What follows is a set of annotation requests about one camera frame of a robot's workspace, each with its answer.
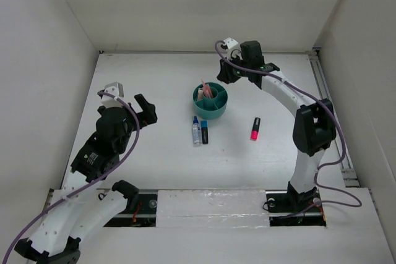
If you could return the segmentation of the teal round compartment organizer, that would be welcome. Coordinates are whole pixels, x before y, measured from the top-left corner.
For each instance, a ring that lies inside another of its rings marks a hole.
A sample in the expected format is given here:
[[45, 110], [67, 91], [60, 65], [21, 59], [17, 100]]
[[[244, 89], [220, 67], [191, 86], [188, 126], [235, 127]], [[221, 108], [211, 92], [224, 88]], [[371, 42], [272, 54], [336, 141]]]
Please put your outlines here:
[[197, 92], [202, 88], [202, 84], [197, 86], [192, 94], [193, 107], [195, 113], [202, 119], [214, 120], [223, 115], [228, 103], [228, 93], [223, 86], [218, 83], [207, 83], [217, 90], [215, 98], [204, 97], [202, 100], [197, 100]]

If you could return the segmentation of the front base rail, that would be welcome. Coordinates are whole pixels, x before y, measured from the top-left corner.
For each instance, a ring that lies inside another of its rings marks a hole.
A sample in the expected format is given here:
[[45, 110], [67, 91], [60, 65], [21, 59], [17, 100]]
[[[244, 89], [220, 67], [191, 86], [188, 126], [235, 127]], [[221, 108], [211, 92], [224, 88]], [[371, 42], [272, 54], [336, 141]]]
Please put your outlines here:
[[143, 190], [133, 209], [110, 219], [107, 227], [249, 228], [325, 226], [321, 207], [288, 217], [277, 199], [282, 191]]

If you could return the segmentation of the red pink pen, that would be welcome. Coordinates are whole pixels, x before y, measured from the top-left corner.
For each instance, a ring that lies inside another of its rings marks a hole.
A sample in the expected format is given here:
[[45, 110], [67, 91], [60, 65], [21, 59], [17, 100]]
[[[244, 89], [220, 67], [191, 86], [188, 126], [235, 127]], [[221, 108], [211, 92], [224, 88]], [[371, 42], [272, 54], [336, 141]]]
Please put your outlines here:
[[208, 86], [203, 80], [201, 80], [201, 82], [202, 82], [202, 89], [203, 89], [204, 87]]

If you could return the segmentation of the black pink highlighter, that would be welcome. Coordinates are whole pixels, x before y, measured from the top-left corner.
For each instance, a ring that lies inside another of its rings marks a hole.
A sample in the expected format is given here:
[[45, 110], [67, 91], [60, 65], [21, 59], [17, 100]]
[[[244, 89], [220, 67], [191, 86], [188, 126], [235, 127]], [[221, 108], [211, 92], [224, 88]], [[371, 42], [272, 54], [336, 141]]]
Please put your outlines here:
[[260, 129], [260, 121], [261, 121], [261, 119], [259, 117], [256, 117], [254, 119], [254, 122], [252, 125], [252, 130], [251, 130], [251, 136], [250, 136], [250, 139], [253, 141], [256, 141], [258, 139], [259, 129]]

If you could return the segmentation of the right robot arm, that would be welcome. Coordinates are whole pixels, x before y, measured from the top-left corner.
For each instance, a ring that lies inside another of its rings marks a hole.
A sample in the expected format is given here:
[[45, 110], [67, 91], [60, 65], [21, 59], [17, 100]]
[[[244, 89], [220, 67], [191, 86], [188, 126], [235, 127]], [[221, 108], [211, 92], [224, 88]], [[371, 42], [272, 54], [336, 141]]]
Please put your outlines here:
[[268, 195], [265, 207], [271, 213], [297, 213], [314, 207], [319, 198], [320, 163], [338, 131], [332, 102], [301, 90], [278, 66], [266, 63], [258, 41], [238, 43], [227, 38], [217, 41], [215, 50], [220, 57], [219, 81], [229, 84], [245, 77], [272, 95], [295, 119], [292, 138], [298, 154], [294, 173], [286, 192]]

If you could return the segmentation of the clear spray bottle blue cap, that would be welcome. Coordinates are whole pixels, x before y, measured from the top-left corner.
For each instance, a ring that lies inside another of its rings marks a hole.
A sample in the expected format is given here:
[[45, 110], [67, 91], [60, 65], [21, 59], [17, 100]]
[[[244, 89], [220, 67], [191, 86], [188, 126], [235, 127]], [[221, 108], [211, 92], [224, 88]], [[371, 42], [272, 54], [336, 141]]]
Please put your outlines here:
[[199, 146], [201, 144], [200, 127], [199, 127], [199, 121], [198, 121], [197, 116], [194, 116], [192, 118], [192, 139], [193, 139], [194, 146]]

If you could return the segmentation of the black marker blue cap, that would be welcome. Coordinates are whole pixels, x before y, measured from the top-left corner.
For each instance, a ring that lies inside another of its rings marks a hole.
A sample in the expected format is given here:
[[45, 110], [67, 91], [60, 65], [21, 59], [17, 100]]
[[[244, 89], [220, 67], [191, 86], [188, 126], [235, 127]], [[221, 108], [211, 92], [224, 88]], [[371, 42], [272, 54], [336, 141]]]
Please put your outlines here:
[[209, 129], [208, 129], [208, 122], [206, 120], [202, 120], [200, 122], [200, 129], [201, 129], [202, 143], [204, 145], [207, 145], [209, 143]]

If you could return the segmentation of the orange marker pen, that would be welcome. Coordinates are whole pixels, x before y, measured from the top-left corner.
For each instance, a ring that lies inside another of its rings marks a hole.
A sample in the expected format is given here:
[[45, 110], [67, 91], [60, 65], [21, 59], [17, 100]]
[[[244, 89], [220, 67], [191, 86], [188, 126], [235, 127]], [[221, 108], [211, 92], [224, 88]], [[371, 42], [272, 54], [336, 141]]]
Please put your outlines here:
[[207, 98], [215, 98], [217, 96], [217, 90], [211, 87], [209, 84], [207, 84], [207, 91], [209, 92]]

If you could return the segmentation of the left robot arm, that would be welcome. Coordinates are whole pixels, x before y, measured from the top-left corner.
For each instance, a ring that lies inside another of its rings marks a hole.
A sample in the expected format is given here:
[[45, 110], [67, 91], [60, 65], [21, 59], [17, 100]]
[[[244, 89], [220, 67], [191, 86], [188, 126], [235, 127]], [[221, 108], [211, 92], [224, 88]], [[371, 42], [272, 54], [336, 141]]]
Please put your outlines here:
[[141, 94], [134, 97], [142, 109], [139, 113], [120, 96], [103, 90], [98, 95], [102, 105], [95, 131], [76, 154], [61, 198], [20, 231], [8, 252], [35, 263], [76, 263], [80, 243], [94, 230], [114, 215], [136, 209], [139, 189], [120, 180], [95, 207], [83, 212], [97, 188], [133, 152], [140, 130], [158, 120], [155, 105]]

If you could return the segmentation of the pink purple pen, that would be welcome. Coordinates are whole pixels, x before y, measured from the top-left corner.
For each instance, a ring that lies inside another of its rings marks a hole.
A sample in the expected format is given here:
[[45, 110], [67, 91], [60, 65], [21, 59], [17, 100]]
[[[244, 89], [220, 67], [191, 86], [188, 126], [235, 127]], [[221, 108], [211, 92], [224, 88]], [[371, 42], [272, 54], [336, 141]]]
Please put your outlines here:
[[208, 87], [208, 86], [204, 87], [203, 91], [204, 91], [205, 97], [213, 98], [213, 94], [212, 94], [212, 91], [211, 91], [210, 87]]

